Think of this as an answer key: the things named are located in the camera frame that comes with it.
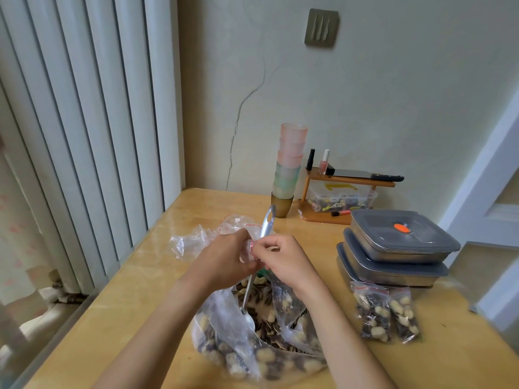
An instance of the switch plate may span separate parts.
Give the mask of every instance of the switch plate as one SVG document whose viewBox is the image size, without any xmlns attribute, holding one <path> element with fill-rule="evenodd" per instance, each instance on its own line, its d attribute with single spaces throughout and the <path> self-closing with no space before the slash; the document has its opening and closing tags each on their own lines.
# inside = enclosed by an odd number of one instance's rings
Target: switch plate
<svg viewBox="0 0 519 389">
<path fill-rule="evenodd" d="M 339 12 L 310 9 L 306 26 L 305 44 L 332 48 L 339 28 Z"/>
</svg>

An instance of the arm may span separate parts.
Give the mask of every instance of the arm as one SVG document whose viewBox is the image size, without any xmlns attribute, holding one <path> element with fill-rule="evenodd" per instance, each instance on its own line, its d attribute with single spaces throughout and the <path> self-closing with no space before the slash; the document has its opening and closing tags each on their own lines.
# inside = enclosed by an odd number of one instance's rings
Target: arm
<svg viewBox="0 0 519 389">
<path fill-rule="evenodd" d="M 279 251 L 270 251 L 268 247 Z M 293 236 L 270 235 L 256 241 L 252 254 L 308 308 L 324 356 L 338 387 L 394 388 L 384 367 L 363 343 Z"/>
<path fill-rule="evenodd" d="M 240 229 L 219 235 L 204 248 L 94 388 L 160 388 L 189 322 L 207 297 L 263 267 L 260 261 L 240 262 L 240 248 L 249 238 L 247 230 Z"/>
</svg>

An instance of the plastic bag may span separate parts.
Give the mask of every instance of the plastic bag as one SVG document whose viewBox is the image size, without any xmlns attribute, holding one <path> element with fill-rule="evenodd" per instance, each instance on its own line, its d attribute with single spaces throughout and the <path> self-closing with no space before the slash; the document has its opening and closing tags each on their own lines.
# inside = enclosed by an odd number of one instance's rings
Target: plastic bag
<svg viewBox="0 0 519 389">
<path fill-rule="evenodd" d="M 191 261 L 218 234 L 233 233 L 240 228 L 247 228 L 253 240 L 261 233 L 261 226 L 250 218 L 231 215 L 214 231 L 198 226 L 189 235 L 172 236 L 170 246 L 179 259 Z M 279 331 L 269 338 L 279 335 L 275 340 L 287 351 L 263 341 L 256 333 L 261 329 L 258 325 L 255 330 L 247 325 L 238 305 L 245 280 L 209 296 L 193 319 L 191 336 L 198 352 L 215 364 L 225 366 L 234 378 L 276 381 L 276 385 L 284 386 L 319 371 L 326 366 L 326 360 L 304 304 L 271 272 L 267 273 L 267 279 L 270 286 L 262 290 L 261 304 L 267 305 L 269 313 L 272 309 L 267 318 L 275 321 L 269 322 L 269 329 L 272 324 L 272 328 Z"/>
<path fill-rule="evenodd" d="M 357 301 L 357 312 L 362 319 L 361 336 L 388 342 L 391 329 L 389 291 L 379 285 L 352 281 L 351 290 Z"/>
<path fill-rule="evenodd" d="M 419 338 L 420 330 L 412 309 L 411 289 L 409 287 L 392 288 L 390 296 L 389 307 L 395 318 L 398 337 L 402 343 L 406 344 L 406 342 Z"/>
</svg>

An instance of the wooden table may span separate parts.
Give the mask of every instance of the wooden table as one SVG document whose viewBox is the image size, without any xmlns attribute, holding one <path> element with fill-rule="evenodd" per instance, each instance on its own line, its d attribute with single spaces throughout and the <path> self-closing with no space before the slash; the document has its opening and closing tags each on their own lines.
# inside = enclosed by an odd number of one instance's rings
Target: wooden table
<svg viewBox="0 0 519 389">
<path fill-rule="evenodd" d="M 168 240 L 188 234 L 198 224 L 216 228 L 228 214 L 247 215 L 261 223 L 269 196 L 189 189 L 177 198 L 150 230 L 112 281 L 87 309 L 28 388 L 82 388 L 94 383 L 159 304 L 171 284 L 186 269 L 172 256 Z M 299 240 L 348 318 L 354 318 L 354 298 L 336 267 L 335 245 L 344 226 L 301 221 L 295 204 L 287 218 L 276 219 L 277 233 Z M 424 339 L 367 344 L 401 388 L 508 388 L 519 385 L 519 358 L 492 327 L 468 311 L 454 288 L 438 281 L 415 301 Z M 253 387 L 230 379 L 226 372 L 196 352 L 188 330 L 166 377 L 165 388 Z M 328 370 L 294 387 L 334 387 Z"/>
</svg>

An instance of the hand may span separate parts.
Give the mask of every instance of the hand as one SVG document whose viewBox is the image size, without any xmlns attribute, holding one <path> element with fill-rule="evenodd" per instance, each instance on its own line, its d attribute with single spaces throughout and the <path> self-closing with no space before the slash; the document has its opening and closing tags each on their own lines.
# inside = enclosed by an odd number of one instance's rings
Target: hand
<svg viewBox="0 0 519 389">
<path fill-rule="evenodd" d="M 269 247 L 277 247 L 279 250 L 269 251 Z M 324 284 L 294 236 L 270 235 L 256 240 L 252 246 L 252 255 L 272 269 L 302 301 L 306 299 L 305 292 Z"/>
<path fill-rule="evenodd" d="M 260 260 L 240 262 L 240 248 L 250 238 L 245 228 L 235 233 L 218 235 L 193 261 L 186 275 L 193 276 L 207 287 L 208 295 L 218 289 L 232 287 L 264 267 Z"/>
</svg>

